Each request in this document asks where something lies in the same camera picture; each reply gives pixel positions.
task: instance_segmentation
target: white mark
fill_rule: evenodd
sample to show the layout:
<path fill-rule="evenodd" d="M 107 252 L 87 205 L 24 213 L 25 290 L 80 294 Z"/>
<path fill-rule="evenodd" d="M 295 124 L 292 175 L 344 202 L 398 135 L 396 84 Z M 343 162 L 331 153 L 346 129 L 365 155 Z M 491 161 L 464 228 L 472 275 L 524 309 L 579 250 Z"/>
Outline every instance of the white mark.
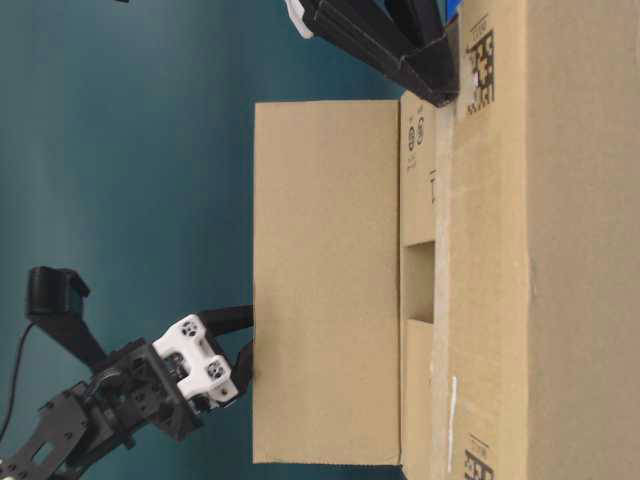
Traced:
<path fill-rule="evenodd" d="M 458 401 L 458 377 L 453 377 L 451 384 L 451 413 L 449 415 L 449 468 L 453 471 L 453 424 L 456 417 L 456 403 Z"/>

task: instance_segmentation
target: printed label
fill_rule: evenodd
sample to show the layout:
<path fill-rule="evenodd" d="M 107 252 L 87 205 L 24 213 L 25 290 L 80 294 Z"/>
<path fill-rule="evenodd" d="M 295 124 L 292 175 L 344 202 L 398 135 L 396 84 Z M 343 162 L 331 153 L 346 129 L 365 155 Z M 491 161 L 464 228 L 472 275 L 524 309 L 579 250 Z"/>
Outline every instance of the printed label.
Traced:
<path fill-rule="evenodd" d="M 464 480 L 495 480 L 495 474 L 482 460 L 465 450 Z"/>
<path fill-rule="evenodd" d="M 487 18 L 485 15 L 473 26 L 471 44 L 467 47 L 474 82 L 473 102 L 467 106 L 469 115 L 482 111 L 496 100 L 495 35 L 489 30 Z"/>

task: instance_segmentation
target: black cable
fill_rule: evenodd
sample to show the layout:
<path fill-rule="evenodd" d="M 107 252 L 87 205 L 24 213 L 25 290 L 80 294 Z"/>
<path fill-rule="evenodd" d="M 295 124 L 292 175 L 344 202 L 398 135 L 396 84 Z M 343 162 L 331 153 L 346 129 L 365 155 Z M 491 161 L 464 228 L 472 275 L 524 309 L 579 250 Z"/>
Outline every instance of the black cable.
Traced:
<path fill-rule="evenodd" d="M 18 372 L 20 371 L 20 362 L 22 360 L 22 352 L 24 350 L 24 344 L 27 341 L 27 337 L 29 336 L 29 332 L 34 326 L 35 326 L 35 323 L 29 323 L 29 326 L 24 330 L 24 332 L 22 333 L 22 336 L 20 337 L 20 341 L 18 342 L 16 362 L 13 365 L 13 375 L 11 377 L 11 387 L 9 390 L 9 404 L 7 406 L 7 413 L 5 414 L 4 420 L 2 421 L 2 429 L 0 429 L 0 443 L 4 438 L 4 435 L 7 433 L 7 429 L 9 428 L 9 423 L 11 422 L 13 405 L 16 401 L 16 388 L 18 386 Z"/>

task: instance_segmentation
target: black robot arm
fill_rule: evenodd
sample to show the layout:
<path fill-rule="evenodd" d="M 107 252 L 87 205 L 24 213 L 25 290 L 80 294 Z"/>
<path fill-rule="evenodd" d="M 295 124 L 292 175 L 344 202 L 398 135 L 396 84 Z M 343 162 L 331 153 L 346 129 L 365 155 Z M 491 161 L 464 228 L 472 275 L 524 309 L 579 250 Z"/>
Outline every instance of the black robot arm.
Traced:
<path fill-rule="evenodd" d="M 202 426 L 199 416 L 226 408 L 252 378 L 253 342 L 231 365 L 217 337 L 253 326 L 253 307 L 189 315 L 155 342 L 136 340 L 104 355 L 82 319 L 88 288 L 68 269 L 30 272 L 28 318 L 93 371 L 47 402 L 29 441 L 0 464 L 0 479 L 75 480 L 151 424 L 177 441 Z"/>

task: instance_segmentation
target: black metal bracket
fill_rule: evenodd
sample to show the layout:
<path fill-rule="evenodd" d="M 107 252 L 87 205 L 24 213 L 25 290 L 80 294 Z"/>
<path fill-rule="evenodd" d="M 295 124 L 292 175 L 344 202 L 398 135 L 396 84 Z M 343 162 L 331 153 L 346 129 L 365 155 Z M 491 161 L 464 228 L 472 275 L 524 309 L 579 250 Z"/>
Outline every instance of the black metal bracket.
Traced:
<path fill-rule="evenodd" d="M 77 272 L 33 268 L 27 285 L 26 316 L 93 372 L 106 358 L 84 322 L 84 299 L 91 291 Z"/>

